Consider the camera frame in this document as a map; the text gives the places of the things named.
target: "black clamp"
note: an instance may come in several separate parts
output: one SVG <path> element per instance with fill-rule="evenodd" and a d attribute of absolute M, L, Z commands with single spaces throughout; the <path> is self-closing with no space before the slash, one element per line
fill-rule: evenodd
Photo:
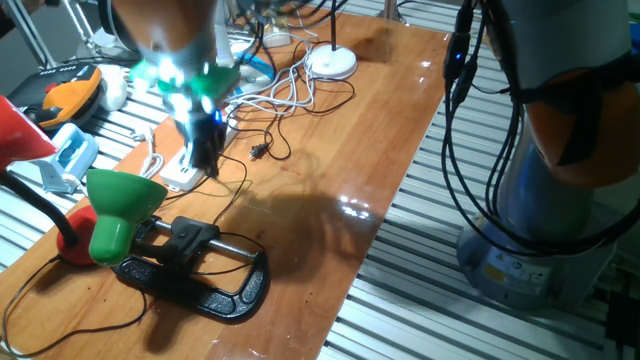
<path fill-rule="evenodd" d="M 156 246 L 143 242 L 158 229 L 172 233 L 165 244 Z M 192 277 L 196 262 L 211 250 L 252 260 L 251 269 L 236 293 L 229 293 Z M 247 320 L 262 304 L 270 283 L 269 264 L 264 251 L 249 253 L 227 245 L 221 241 L 217 226 L 182 216 L 177 217 L 171 225 L 157 217 L 140 224 L 131 254 L 113 268 L 121 280 L 218 320 Z M 161 265 L 142 256 L 154 258 Z"/>

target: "white power strip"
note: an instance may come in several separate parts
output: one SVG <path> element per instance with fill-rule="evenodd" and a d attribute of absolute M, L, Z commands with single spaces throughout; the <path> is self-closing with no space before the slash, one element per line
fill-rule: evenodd
<path fill-rule="evenodd" d="M 238 124 L 234 119 L 228 119 L 228 122 L 229 125 L 234 128 Z M 227 127 L 227 138 L 224 142 L 225 149 L 229 146 L 231 141 L 233 141 L 236 135 L 238 135 L 237 130 Z M 195 169 L 182 164 L 185 152 L 186 149 L 182 147 L 182 149 L 178 151 L 162 171 L 160 171 L 160 177 L 170 191 L 179 192 L 191 190 L 204 176 L 204 170 Z"/>

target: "white round device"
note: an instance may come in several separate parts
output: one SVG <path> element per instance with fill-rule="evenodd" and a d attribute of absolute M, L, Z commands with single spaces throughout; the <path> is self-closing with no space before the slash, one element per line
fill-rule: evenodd
<path fill-rule="evenodd" d="M 102 71 L 102 83 L 106 88 L 100 105 L 107 111 L 117 111 L 127 100 L 127 82 L 123 69 L 118 65 L 98 65 Z"/>
<path fill-rule="evenodd" d="M 331 45 L 324 45 L 314 49 L 307 61 L 309 70 L 314 78 L 331 78 L 343 80 L 353 75 L 358 68 L 356 54 L 353 51 L 338 46 L 336 51 Z"/>

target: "wooden tabletop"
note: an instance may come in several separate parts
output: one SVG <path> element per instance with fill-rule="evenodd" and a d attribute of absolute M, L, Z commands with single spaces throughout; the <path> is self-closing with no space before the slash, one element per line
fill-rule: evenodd
<path fill-rule="evenodd" d="M 328 39 L 329 23 L 313 31 Z M 150 310 L 138 324 L 76 336 L 40 358 L 315 359 L 442 98 L 448 40 L 443 33 L 346 14 L 338 19 L 338 34 L 338 43 L 358 57 L 358 71 L 349 78 L 357 96 L 331 114 L 298 110 L 284 118 L 282 133 L 292 149 L 286 161 L 249 161 L 260 134 L 241 133 L 225 152 L 247 164 L 248 181 L 218 225 L 257 239 L 270 262 L 271 287 L 257 314 L 240 325 L 224 325 L 149 297 Z M 273 49 L 279 68 L 291 64 L 291 52 L 292 46 Z M 318 88 L 316 110 L 350 93 L 340 83 Z M 264 112 L 242 116 L 245 128 L 264 127 L 272 118 Z M 156 129 L 156 142 L 167 161 L 181 147 L 170 119 Z M 273 152 L 286 153 L 277 135 Z M 146 155 L 146 144 L 138 146 L 117 169 L 137 173 Z M 156 214 L 168 222 L 178 215 L 212 221 L 243 174 L 239 164 L 221 161 L 218 180 L 166 201 Z M 85 199 L 72 211 L 87 204 Z M 0 274 L 0 309 L 56 254 L 56 233 L 48 232 Z M 234 264 L 213 254 L 201 270 Z M 233 291 L 245 274 L 207 281 Z M 75 329 L 126 322 L 141 309 L 137 290 L 109 269 L 59 262 L 27 288 L 11 314 L 9 336 L 15 348 L 30 352 Z"/>

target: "green lamp shade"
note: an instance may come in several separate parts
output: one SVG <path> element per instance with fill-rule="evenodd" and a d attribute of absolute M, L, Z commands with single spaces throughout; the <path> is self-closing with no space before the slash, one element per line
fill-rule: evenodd
<path fill-rule="evenodd" d="M 129 256 L 138 224 L 164 201 L 167 189 L 149 179 L 112 170 L 90 170 L 87 192 L 98 215 L 89 255 L 96 264 L 115 266 Z"/>

